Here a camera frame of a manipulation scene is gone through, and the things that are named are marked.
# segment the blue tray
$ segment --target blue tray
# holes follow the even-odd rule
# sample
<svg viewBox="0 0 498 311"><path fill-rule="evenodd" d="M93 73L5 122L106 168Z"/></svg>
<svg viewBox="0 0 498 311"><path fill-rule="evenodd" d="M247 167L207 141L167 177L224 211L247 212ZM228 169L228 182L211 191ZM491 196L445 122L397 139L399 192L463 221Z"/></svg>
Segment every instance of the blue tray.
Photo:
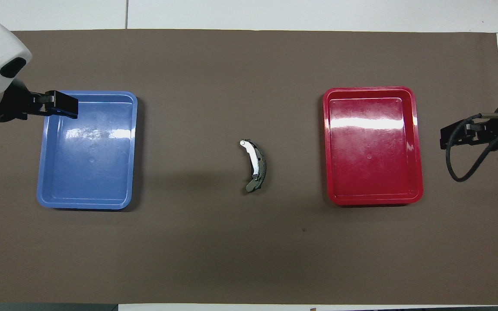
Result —
<svg viewBox="0 0 498 311"><path fill-rule="evenodd" d="M130 92L62 91L78 118L45 118L38 201L61 209L118 210L132 198L138 102Z"/></svg>

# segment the cable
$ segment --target cable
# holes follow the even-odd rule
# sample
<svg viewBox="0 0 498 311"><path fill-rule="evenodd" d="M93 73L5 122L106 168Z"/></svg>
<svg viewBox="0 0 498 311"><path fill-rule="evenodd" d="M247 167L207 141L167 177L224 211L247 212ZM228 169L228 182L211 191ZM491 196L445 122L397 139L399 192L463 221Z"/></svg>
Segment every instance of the cable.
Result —
<svg viewBox="0 0 498 311"><path fill-rule="evenodd" d="M481 117L482 114L476 114L474 116L462 120L462 122L458 124L458 126L455 128L455 130L453 130L451 136L449 137L449 141L447 142L447 149L445 149L445 162L447 163L447 170L449 171L449 174L455 181L462 182L470 178L476 172L476 169L480 167L481 163L485 160L488 154L493 150L494 146L498 144L498 135L497 135L496 138L492 140L489 143L489 145L484 149L484 151L480 154L478 159L476 159L476 162L474 162L472 167L470 167L470 169L468 170L468 172L466 172L466 174L464 174L464 176L458 177L453 171L453 166L451 165L451 147L453 146L457 133L460 130L462 130L462 128L466 126L466 124L468 124L470 121Z"/></svg>

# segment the black cable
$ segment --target black cable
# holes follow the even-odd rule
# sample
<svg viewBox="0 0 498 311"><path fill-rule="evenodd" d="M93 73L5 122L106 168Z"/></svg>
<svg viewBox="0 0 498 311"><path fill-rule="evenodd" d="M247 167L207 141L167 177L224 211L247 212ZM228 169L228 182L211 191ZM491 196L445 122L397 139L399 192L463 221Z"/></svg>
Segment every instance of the black cable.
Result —
<svg viewBox="0 0 498 311"><path fill-rule="evenodd" d="M453 130L451 136L449 137L449 141L447 142L447 149L445 149L445 162L447 163L447 169L449 171L449 174L455 181L461 182L461 181L466 181L468 178L470 178L476 172L476 169L480 167L481 163L485 160L488 154L493 150L494 146L498 144L498 135L497 135L496 138L488 144L488 146L484 149L484 151L480 154L478 159L476 159L476 162L474 162L472 167L470 167L470 169L468 170L468 172L466 172L466 174L464 174L464 176L458 177L453 171L453 166L451 165L451 147L453 146L457 133L459 132L459 130L462 130L462 128L466 126L466 124L470 123L470 121L481 117L482 114L476 114L474 116L462 120L462 122L458 124L458 126L455 128L455 130Z"/></svg>

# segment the curved tool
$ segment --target curved tool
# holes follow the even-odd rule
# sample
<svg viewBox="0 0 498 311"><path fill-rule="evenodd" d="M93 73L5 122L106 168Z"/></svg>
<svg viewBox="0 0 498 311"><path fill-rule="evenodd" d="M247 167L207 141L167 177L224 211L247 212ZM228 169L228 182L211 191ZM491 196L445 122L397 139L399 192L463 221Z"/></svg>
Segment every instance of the curved tool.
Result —
<svg viewBox="0 0 498 311"><path fill-rule="evenodd" d="M240 140L239 145L245 148L251 160L251 181L245 186L247 192L253 192L259 189L266 176L266 160L259 147L251 140Z"/></svg>

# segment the brown table surface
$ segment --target brown table surface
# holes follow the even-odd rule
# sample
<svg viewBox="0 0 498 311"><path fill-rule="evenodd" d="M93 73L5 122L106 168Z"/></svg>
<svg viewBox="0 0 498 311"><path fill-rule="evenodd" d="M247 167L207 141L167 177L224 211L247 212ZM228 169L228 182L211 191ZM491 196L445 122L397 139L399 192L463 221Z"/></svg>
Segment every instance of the brown table surface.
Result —
<svg viewBox="0 0 498 311"><path fill-rule="evenodd" d="M0 301L498 305L498 152L455 183L438 145L439 128L498 106L494 34L16 35L30 90L127 90L140 106L124 213L41 207L43 118L0 124ZM424 196L337 207L322 95L388 85L416 96ZM249 195L242 138L268 160ZM480 149L455 148L459 173Z"/></svg>

